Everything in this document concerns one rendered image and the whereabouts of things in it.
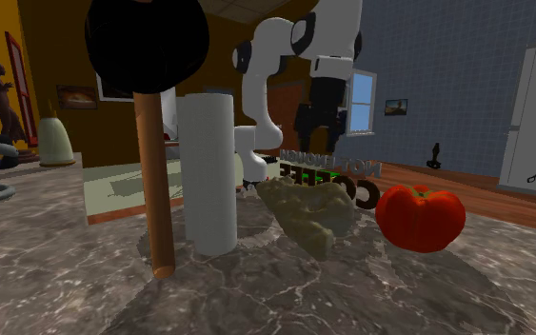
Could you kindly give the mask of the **dark human statue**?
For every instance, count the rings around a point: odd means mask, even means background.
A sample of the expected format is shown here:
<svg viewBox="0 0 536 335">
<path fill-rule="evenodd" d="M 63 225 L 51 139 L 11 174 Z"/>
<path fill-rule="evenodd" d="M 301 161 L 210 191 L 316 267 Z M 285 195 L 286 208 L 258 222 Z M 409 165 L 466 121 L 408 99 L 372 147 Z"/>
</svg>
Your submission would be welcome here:
<svg viewBox="0 0 536 335">
<path fill-rule="evenodd" d="M 2 123 L 1 133 L 9 136 L 13 143 L 18 141 L 27 142 L 25 131 L 20 125 L 17 114 L 10 107 L 8 97 L 9 90 L 13 83 L 3 83 L 1 77 L 6 74 L 5 68 L 0 64 L 0 121 Z"/>
</svg>

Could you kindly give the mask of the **white framed wall picture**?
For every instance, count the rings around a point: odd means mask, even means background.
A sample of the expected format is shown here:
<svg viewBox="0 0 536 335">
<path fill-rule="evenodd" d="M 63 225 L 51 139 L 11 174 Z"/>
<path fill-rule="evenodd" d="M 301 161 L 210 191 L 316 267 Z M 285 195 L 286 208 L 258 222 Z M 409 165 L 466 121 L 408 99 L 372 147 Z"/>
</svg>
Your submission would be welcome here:
<svg viewBox="0 0 536 335">
<path fill-rule="evenodd" d="M 99 74 L 96 74 L 99 99 L 107 102 L 133 102 L 133 93 L 125 92 L 112 87 L 103 80 Z"/>
</svg>

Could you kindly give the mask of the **dark framed wall picture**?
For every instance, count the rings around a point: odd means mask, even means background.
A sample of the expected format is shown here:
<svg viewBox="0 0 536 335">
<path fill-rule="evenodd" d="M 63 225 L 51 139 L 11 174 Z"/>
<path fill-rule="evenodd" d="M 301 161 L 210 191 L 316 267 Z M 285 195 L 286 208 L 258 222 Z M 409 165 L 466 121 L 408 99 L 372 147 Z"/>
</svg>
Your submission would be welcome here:
<svg viewBox="0 0 536 335">
<path fill-rule="evenodd" d="M 60 109 L 97 109 L 95 88 L 80 86 L 56 86 Z"/>
</svg>

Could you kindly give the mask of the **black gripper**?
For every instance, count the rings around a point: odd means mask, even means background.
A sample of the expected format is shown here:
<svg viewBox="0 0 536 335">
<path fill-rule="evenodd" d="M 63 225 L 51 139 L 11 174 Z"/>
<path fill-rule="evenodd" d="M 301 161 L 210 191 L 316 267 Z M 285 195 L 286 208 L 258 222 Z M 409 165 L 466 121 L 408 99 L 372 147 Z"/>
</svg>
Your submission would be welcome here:
<svg viewBox="0 0 536 335">
<path fill-rule="evenodd" d="M 330 77 L 314 77 L 311 79 L 309 104 L 300 104 L 294 119 L 294 130 L 298 139 L 310 137 L 319 126 L 320 113 L 333 113 L 345 97 L 347 81 Z M 340 109 L 334 122 L 328 126 L 327 152 L 333 152 L 339 137 L 346 133 L 347 110 Z"/>
</svg>

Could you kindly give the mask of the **red framed door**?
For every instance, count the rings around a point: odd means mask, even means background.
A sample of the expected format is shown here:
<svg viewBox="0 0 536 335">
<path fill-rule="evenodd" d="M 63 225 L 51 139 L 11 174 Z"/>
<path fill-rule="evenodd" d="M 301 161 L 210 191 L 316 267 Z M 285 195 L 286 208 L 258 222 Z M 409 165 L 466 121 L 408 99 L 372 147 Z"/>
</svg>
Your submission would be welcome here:
<svg viewBox="0 0 536 335">
<path fill-rule="evenodd" d="M 19 43 L 11 36 L 8 31 L 5 32 L 5 37 L 9 50 L 10 63 L 14 77 L 16 94 L 19 101 L 20 113 L 22 115 L 24 130 L 28 140 L 28 147 L 37 148 L 37 128 L 34 122 L 34 116 L 32 112 L 30 92 L 22 57 L 22 50 Z"/>
</svg>

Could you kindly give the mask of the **white paper towel roll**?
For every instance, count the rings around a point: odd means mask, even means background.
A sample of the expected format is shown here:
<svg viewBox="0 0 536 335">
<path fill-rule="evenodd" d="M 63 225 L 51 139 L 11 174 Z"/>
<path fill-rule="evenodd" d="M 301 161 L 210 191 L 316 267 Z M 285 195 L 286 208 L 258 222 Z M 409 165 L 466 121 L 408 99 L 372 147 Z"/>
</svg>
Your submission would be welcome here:
<svg viewBox="0 0 536 335">
<path fill-rule="evenodd" d="M 233 97 L 188 94 L 177 108 L 186 238 L 217 256 L 237 244 Z"/>
</svg>

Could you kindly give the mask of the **pale green bell-shaped vase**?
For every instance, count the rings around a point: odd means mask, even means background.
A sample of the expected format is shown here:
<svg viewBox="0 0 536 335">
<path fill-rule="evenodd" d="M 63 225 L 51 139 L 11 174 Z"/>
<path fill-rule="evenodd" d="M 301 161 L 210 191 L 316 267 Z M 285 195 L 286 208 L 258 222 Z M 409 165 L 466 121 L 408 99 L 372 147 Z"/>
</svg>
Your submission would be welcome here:
<svg viewBox="0 0 536 335">
<path fill-rule="evenodd" d="M 63 167 L 75 163 L 69 136 L 53 108 L 49 116 L 40 119 L 38 139 L 41 167 Z"/>
</svg>

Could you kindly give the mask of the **small wall picture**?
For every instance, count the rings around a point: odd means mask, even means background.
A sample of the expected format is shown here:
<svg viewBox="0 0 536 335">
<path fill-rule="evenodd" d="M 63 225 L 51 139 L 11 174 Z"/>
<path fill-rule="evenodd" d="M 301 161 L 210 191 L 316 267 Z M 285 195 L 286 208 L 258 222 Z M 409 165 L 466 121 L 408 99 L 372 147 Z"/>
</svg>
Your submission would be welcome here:
<svg viewBox="0 0 536 335">
<path fill-rule="evenodd" d="M 403 116 L 407 114 L 407 99 L 386 100 L 385 116 Z"/>
</svg>

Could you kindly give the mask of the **brown door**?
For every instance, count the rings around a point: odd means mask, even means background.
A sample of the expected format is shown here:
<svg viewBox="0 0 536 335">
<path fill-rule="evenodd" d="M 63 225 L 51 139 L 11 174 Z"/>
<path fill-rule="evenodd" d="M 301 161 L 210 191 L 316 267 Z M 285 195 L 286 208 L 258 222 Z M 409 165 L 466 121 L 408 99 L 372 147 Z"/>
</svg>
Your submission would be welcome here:
<svg viewBox="0 0 536 335">
<path fill-rule="evenodd" d="M 283 132 L 281 148 L 297 149 L 297 135 L 293 124 L 299 104 L 304 97 L 304 83 L 284 83 L 268 88 L 268 110 L 271 120 Z"/>
</svg>

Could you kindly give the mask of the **red tomato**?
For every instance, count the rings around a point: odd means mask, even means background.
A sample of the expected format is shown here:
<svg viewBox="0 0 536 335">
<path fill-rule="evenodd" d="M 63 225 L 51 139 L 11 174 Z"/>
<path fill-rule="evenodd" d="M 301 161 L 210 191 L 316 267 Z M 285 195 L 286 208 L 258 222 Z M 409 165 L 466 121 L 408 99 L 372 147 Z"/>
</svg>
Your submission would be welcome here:
<svg viewBox="0 0 536 335">
<path fill-rule="evenodd" d="M 466 210 L 453 193 L 424 185 L 389 188 L 379 200 L 376 223 L 393 245 L 419 253 L 443 250 L 462 232 Z"/>
</svg>

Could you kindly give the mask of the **small black figure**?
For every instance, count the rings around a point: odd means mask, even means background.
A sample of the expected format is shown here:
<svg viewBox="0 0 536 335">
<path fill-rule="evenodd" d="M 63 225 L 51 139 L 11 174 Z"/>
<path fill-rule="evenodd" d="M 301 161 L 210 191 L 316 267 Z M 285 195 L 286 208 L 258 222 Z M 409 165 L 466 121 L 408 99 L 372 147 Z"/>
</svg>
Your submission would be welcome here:
<svg viewBox="0 0 536 335">
<path fill-rule="evenodd" d="M 432 149 L 432 158 L 426 162 L 426 165 L 429 168 L 439 169 L 441 167 L 442 163 L 438 161 L 439 154 L 440 154 L 440 144 L 436 143 Z"/>
</svg>

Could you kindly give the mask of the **beige bread chunk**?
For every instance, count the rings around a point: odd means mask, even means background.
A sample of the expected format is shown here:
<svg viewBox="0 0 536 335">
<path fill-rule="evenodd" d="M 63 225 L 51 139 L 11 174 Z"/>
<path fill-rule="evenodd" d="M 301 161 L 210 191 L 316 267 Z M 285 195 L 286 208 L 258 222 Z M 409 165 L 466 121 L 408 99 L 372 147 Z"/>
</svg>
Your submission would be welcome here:
<svg viewBox="0 0 536 335">
<path fill-rule="evenodd" d="M 335 183 L 309 187 L 286 176 L 262 182 L 256 191 L 289 239 L 320 262 L 354 223 L 354 204 Z"/>
</svg>

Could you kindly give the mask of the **white framed window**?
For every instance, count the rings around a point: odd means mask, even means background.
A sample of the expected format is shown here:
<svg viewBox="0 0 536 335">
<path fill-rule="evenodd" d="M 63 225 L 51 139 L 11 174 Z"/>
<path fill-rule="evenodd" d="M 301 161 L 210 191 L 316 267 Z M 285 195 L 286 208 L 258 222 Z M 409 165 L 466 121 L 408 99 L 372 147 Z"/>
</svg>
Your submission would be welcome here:
<svg viewBox="0 0 536 335">
<path fill-rule="evenodd" d="M 377 75 L 355 69 L 347 84 L 347 136 L 372 133 Z"/>
</svg>

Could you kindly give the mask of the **grey and black letter sign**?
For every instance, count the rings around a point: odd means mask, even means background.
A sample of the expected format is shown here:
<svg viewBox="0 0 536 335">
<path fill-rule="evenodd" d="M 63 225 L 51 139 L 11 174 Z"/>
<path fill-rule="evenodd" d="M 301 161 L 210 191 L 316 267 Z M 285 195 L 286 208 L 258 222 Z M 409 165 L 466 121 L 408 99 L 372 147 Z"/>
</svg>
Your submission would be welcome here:
<svg viewBox="0 0 536 335">
<path fill-rule="evenodd" d="M 336 159 L 330 155 L 315 155 L 301 151 L 281 149 L 279 153 L 280 175 L 289 176 L 297 185 L 317 186 L 335 183 L 346 189 L 347 195 L 362 209 L 375 209 L 381 193 L 379 188 L 367 179 L 354 180 L 349 176 L 332 171 L 336 162 L 348 168 L 349 159 Z"/>
</svg>

